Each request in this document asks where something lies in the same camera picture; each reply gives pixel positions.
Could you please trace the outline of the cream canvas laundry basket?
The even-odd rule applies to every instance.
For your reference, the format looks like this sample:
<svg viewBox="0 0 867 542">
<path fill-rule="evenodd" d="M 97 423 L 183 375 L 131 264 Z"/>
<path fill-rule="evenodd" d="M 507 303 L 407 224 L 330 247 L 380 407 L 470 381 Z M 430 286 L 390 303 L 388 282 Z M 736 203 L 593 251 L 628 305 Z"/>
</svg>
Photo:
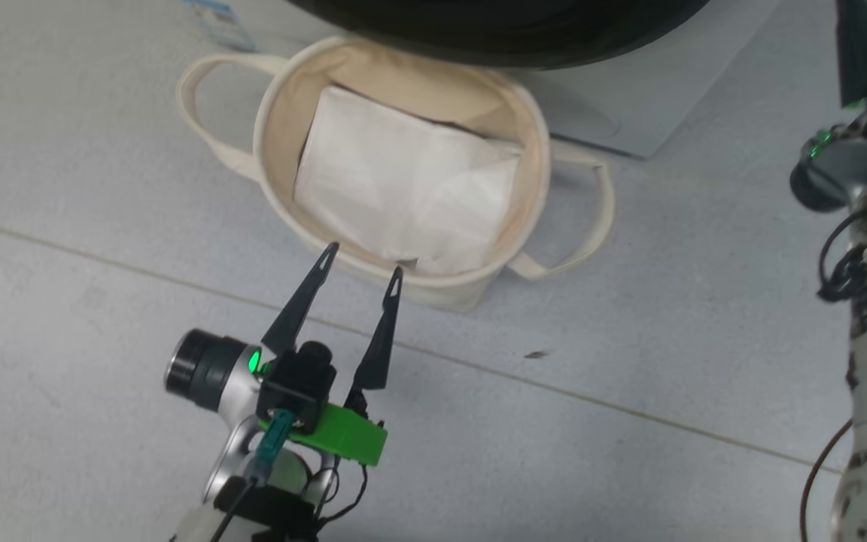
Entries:
<svg viewBox="0 0 867 542">
<path fill-rule="evenodd" d="M 223 64 L 247 66 L 272 77 L 247 151 L 214 137 L 197 114 L 199 84 Z M 330 85 L 423 120 L 465 128 L 479 136 L 496 136 L 525 148 L 526 164 L 517 169 L 513 199 L 503 214 L 498 239 L 489 246 L 486 262 L 471 271 L 444 276 L 406 269 L 402 292 L 407 300 L 444 311 L 470 311 L 502 269 L 508 268 L 525 280 L 543 280 L 586 262 L 608 239 L 615 223 L 616 195 L 607 164 L 585 148 L 551 139 L 536 99 L 502 73 L 345 37 L 317 41 L 290 58 L 230 53 L 197 59 L 175 88 L 182 119 L 222 164 L 260 187 L 279 219 L 310 250 L 339 242 L 336 263 L 343 271 L 385 285 L 395 263 L 328 227 L 295 200 L 300 155 L 313 124 L 316 102 Z M 546 267 L 526 253 L 525 244 L 543 213 L 554 162 L 594 169 L 600 196 L 580 246 L 557 266 Z"/>
</svg>

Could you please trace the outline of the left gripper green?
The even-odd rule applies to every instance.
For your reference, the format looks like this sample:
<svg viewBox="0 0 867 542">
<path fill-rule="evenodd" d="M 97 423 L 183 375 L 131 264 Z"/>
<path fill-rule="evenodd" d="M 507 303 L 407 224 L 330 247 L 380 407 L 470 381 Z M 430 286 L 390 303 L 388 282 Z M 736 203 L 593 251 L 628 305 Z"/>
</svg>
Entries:
<svg viewBox="0 0 867 542">
<path fill-rule="evenodd" d="M 330 274 L 330 268 L 338 251 L 338 242 L 327 244 L 326 249 L 309 269 L 309 273 L 261 337 L 261 345 L 275 356 L 296 348 L 300 330 L 306 322 L 319 289 Z M 346 401 L 342 405 L 331 403 L 329 394 L 315 432 L 300 434 L 296 431 L 294 415 L 289 412 L 276 413 L 271 422 L 263 422 L 259 419 L 261 428 L 271 433 L 277 447 L 282 447 L 286 440 L 291 440 L 318 452 L 333 454 L 360 465 L 368 467 L 378 465 L 388 439 L 388 432 L 382 425 L 369 419 L 365 391 L 385 390 L 388 384 L 402 285 L 403 269 L 397 266 L 383 296 L 381 319 L 376 325 L 364 359 L 355 371 Z M 269 362 L 261 361 L 259 352 L 252 353 L 248 360 L 248 370 L 259 384 L 260 368 L 267 363 Z"/>
</svg>

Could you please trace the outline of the white washing machine body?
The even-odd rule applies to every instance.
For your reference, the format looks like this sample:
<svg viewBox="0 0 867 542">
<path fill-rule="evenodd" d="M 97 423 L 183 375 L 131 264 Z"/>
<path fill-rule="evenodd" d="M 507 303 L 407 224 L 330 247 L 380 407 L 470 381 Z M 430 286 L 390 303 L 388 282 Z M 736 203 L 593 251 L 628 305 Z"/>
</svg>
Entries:
<svg viewBox="0 0 867 542">
<path fill-rule="evenodd" d="M 335 35 L 362 38 L 286 0 L 221 2 L 240 17 L 255 41 L 255 53 L 292 57 Z M 780 0 L 709 0 L 663 38 L 595 64 L 555 71 L 485 68 L 523 83 L 555 137 L 629 157 L 651 157 L 778 4 Z"/>
</svg>

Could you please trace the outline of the white cloth basket liner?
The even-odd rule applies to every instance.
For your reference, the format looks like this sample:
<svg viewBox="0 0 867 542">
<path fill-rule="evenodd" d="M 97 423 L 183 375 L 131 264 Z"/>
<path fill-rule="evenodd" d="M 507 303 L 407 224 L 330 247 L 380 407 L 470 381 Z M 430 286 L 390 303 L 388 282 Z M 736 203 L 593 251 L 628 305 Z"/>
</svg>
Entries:
<svg viewBox="0 0 867 542">
<path fill-rule="evenodd" d="M 485 265 L 523 150 L 324 89 L 294 199 L 383 260 L 447 276 Z"/>
</svg>

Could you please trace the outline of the blue energy label sticker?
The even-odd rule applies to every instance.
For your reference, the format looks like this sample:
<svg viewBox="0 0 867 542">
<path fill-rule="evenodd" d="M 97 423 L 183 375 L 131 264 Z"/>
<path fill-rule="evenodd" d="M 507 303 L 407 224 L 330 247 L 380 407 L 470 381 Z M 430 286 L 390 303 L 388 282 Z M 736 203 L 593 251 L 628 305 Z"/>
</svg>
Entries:
<svg viewBox="0 0 867 542">
<path fill-rule="evenodd" d="M 237 51 L 256 52 L 255 41 L 230 4 L 221 0 L 180 0 L 205 33 L 217 44 Z"/>
</svg>

